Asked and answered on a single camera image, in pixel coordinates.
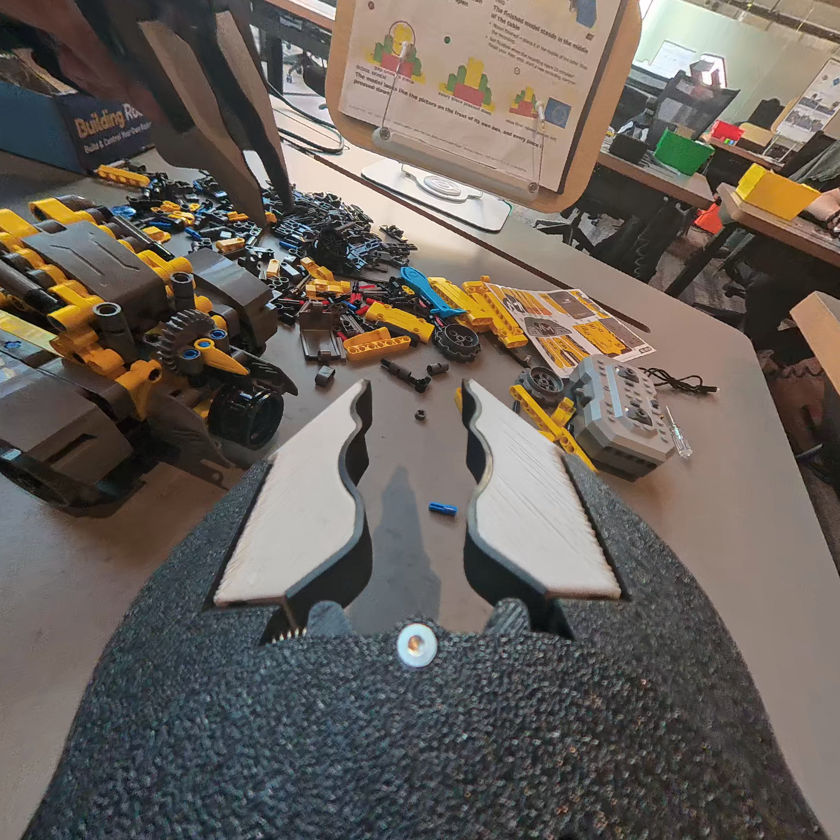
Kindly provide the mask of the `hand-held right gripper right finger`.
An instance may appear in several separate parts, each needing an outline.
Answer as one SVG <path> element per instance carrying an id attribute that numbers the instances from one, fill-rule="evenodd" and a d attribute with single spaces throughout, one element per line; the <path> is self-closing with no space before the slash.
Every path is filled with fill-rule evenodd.
<path id="1" fill-rule="evenodd" d="M 463 381 L 464 569 L 485 602 L 519 599 L 531 617 L 560 600 L 617 602 L 623 588 L 566 464 L 543 436 L 477 381 Z"/>

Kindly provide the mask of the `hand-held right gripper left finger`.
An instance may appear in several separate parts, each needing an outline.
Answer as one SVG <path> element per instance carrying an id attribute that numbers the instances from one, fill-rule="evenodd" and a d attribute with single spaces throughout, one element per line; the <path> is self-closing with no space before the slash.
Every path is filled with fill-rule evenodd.
<path id="1" fill-rule="evenodd" d="M 320 602 L 348 607 L 371 579 L 359 484 L 370 463 L 370 381 L 357 381 L 269 457 L 214 591 L 217 609 L 279 607 L 306 624 Z"/>

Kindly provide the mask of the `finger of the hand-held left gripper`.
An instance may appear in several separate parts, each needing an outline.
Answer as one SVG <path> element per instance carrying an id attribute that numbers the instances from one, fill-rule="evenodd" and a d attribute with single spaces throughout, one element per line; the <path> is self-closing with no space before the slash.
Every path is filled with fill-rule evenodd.
<path id="1" fill-rule="evenodd" d="M 288 213 L 295 203 L 274 111 L 259 63 L 255 61 L 252 50 L 248 47 L 249 42 L 238 26 L 233 12 L 218 11 L 215 18 L 218 46 L 248 102 L 249 112 L 254 113 L 253 117 L 248 116 L 248 123 L 244 124 L 248 140 L 266 169 L 282 207 L 281 211 Z"/>
<path id="2" fill-rule="evenodd" d="M 155 102 L 159 149 L 176 165 L 207 171 L 223 188 L 234 209 L 257 225 L 266 225 L 263 184 L 246 152 L 251 148 L 244 124 L 249 104 L 215 40 L 186 38 L 164 24 L 141 25 L 140 68 Z"/>

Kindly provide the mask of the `grey desk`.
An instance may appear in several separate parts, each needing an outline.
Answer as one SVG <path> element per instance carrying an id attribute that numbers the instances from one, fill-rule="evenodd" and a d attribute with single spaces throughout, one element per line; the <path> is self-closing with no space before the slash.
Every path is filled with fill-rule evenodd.
<path id="1" fill-rule="evenodd" d="M 417 246 L 413 263 L 453 282 L 583 290 L 645 333 L 647 364 L 718 388 L 665 392 L 694 454 L 649 476 L 606 476 L 695 575 L 746 660 L 776 738 L 814 813 L 838 838 L 838 573 L 751 343 L 740 332 L 517 220 L 501 234 L 438 221 L 349 176 L 351 154 L 286 148 L 305 192 L 335 193 Z M 475 486 L 454 392 L 463 376 L 502 399 L 520 370 L 487 343 L 426 395 L 378 366 L 343 367 L 317 388 L 300 340 L 281 329 L 266 356 L 299 389 L 284 442 L 359 377 L 371 379 L 371 464 L 361 490 L 374 546 L 370 588 L 350 609 L 375 633 L 417 613 L 480 629 L 488 605 L 465 578 L 464 506 Z M 55 770 L 102 649 L 144 582 L 224 494 L 168 465 L 103 519 L 68 517 L 2 479 L 2 838 L 20 838 Z M 435 515 L 430 501 L 458 508 Z"/>

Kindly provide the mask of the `long yellow toy brick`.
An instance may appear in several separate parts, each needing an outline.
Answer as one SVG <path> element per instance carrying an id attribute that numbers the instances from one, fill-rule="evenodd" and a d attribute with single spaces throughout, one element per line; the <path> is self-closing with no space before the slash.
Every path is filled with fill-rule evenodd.
<path id="1" fill-rule="evenodd" d="M 106 164 L 100 164 L 94 173 L 105 182 L 126 186 L 131 189 L 142 190 L 151 184 L 151 178 L 144 173 L 124 170 L 120 167 Z"/>

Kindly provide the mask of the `blue cardboard box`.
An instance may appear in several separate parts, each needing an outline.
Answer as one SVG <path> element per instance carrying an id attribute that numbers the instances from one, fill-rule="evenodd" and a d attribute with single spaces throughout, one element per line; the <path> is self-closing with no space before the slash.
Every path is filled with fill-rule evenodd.
<path id="1" fill-rule="evenodd" d="M 1 150 L 78 174 L 153 148 L 152 122 L 127 102 L 77 91 L 34 62 L 2 50 Z"/>

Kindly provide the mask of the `grey toy battery hub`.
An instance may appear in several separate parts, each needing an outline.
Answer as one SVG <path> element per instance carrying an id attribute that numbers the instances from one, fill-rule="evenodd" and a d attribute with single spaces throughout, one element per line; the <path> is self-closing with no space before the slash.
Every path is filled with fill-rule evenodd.
<path id="1" fill-rule="evenodd" d="M 571 435 L 596 468 L 636 481 L 662 466 L 676 444 L 656 389 L 644 371 L 590 355 L 570 373 Z"/>

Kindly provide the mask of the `grey toy wheel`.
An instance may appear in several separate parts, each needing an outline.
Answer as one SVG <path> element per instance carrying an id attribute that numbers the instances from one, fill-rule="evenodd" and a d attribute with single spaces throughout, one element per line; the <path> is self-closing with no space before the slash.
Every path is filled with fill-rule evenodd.
<path id="1" fill-rule="evenodd" d="M 542 408 L 553 412 L 564 399 L 564 380 L 550 367 L 535 365 L 524 369 L 516 380 Z"/>

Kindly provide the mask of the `small clear plastic stick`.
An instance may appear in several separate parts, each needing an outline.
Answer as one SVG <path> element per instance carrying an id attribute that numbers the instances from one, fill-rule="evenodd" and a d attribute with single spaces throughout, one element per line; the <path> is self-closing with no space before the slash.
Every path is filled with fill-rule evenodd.
<path id="1" fill-rule="evenodd" d="M 689 459 L 693 455 L 693 449 L 688 443 L 684 431 L 676 423 L 676 420 L 668 406 L 665 406 L 665 420 L 668 430 L 673 438 L 675 450 L 679 457 Z"/>

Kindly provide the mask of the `pile of loose toy bricks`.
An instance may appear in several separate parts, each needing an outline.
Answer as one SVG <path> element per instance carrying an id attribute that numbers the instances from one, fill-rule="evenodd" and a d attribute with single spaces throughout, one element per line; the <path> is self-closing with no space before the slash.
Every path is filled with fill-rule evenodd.
<path id="1" fill-rule="evenodd" d="M 295 206 L 283 213 L 277 193 L 267 188 L 267 228 L 260 230 L 204 171 L 182 181 L 129 161 L 111 166 L 151 179 L 142 190 L 127 187 L 125 204 L 110 209 L 117 221 L 131 223 L 154 244 L 164 245 L 171 235 L 188 241 L 195 283 L 208 298 L 212 291 L 220 298 L 236 286 L 259 284 L 266 290 L 270 324 L 297 327 L 311 360 L 383 360 L 420 343 L 440 352 L 433 342 L 436 327 L 458 323 L 480 339 L 492 326 L 493 311 L 476 308 L 484 301 L 475 291 L 487 291 L 485 282 L 465 290 L 421 271 L 412 262 L 415 244 L 399 227 L 375 230 L 371 216 L 336 194 L 294 188 Z M 423 272 L 437 294 L 465 314 L 432 316 L 425 301 L 403 285 L 403 266 Z M 399 375 L 421 392 L 452 362 L 444 357 L 426 374 Z"/>

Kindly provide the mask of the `yellow striped leaflet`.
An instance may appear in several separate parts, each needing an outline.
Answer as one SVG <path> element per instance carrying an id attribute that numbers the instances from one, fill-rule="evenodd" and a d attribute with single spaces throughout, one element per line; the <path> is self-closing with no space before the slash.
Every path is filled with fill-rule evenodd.
<path id="1" fill-rule="evenodd" d="M 655 348 L 577 289 L 536 291 L 488 285 L 549 368 L 561 377 L 590 356 L 634 362 Z"/>

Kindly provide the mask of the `black toy tyre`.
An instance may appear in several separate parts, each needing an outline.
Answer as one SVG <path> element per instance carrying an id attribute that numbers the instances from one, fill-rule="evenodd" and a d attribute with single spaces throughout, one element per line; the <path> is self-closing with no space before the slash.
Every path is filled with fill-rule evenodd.
<path id="1" fill-rule="evenodd" d="M 446 359 L 459 364 L 472 363 L 482 350 L 478 334 L 458 323 L 436 327 L 433 342 Z"/>

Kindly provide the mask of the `clipboard with instruction sheet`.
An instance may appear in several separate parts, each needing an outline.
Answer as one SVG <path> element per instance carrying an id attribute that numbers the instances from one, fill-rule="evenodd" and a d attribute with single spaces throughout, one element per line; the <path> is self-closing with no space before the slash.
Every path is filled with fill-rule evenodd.
<path id="1" fill-rule="evenodd" d="M 636 1 L 342 1 L 327 103 L 358 148 L 540 211 L 584 192 L 642 32 Z"/>

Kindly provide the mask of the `blue curved toy panel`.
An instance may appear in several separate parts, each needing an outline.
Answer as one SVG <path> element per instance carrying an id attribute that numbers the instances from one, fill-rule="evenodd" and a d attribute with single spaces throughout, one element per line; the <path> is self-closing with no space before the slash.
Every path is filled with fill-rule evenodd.
<path id="1" fill-rule="evenodd" d="M 465 309 L 454 308 L 447 304 L 446 300 L 441 298 L 432 287 L 430 280 L 418 269 L 403 266 L 400 268 L 400 277 L 403 285 L 409 287 L 425 301 L 432 316 L 440 319 L 452 319 L 466 314 Z"/>

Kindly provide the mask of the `yellow toy brick vehicle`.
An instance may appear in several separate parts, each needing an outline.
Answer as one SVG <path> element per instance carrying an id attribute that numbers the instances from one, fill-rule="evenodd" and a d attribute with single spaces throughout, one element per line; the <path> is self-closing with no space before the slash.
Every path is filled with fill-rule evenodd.
<path id="1" fill-rule="evenodd" d="M 29 211 L 1 213 L 2 477 L 91 518 L 163 462 L 222 486 L 298 395 L 263 357 L 279 327 L 268 287 L 82 196 Z"/>

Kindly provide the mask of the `wooden background table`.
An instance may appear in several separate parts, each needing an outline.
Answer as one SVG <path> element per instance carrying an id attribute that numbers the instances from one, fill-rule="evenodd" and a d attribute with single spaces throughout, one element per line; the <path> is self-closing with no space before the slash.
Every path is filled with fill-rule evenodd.
<path id="1" fill-rule="evenodd" d="M 793 307 L 791 319 L 839 393 L 839 300 L 814 291 Z"/>
<path id="2" fill-rule="evenodd" d="M 704 175 L 684 175 L 660 164 L 650 152 L 638 163 L 615 156 L 604 142 L 591 186 L 601 191 L 604 214 L 622 221 L 595 244 L 593 256 L 642 282 L 655 276 L 658 262 L 687 231 L 699 211 L 714 204 Z"/>

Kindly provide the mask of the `green box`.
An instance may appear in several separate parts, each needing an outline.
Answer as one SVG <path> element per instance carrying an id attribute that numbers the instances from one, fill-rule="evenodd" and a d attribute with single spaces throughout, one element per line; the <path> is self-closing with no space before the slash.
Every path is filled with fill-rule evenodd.
<path id="1" fill-rule="evenodd" d="M 714 147 L 665 130 L 654 148 L 654 158 L 682 175 L 692 176 L 709 161 Z"/>

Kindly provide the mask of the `yellow plastic bin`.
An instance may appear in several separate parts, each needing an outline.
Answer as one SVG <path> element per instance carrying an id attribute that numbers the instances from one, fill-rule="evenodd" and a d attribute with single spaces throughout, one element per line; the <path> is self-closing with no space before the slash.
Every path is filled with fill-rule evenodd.
<path id="1" fill-rule="evenodd" d="M 817 200 L 821 193 L 802 183 L 751 164 L 735 187 L 739 199 L 765 213 L 792 221 Z"/>

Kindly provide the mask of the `black office chair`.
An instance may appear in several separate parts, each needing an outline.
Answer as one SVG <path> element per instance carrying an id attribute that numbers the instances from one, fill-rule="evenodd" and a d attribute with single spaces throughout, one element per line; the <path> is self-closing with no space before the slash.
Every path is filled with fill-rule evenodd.
<path id="1" fill-rule="evenodd" d="M 657 97 L 646 146 L 654 150 L 667 130 L 686 130 L 689 139 L 698 140 L 739 93 L 739 90 L 708 86 L 679 70 Z"/>

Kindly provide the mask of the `white standing sign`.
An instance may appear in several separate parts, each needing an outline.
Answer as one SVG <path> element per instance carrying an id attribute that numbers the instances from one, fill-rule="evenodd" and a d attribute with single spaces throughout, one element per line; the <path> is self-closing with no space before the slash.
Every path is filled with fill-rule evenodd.
<path id="1" fill-rule="evenodd" d="M 804 144 L 824 131 L 839 112 L 839 59 L 829 59 L 803 93 L 783 110 L 773 128 L 776 138 Z"/>

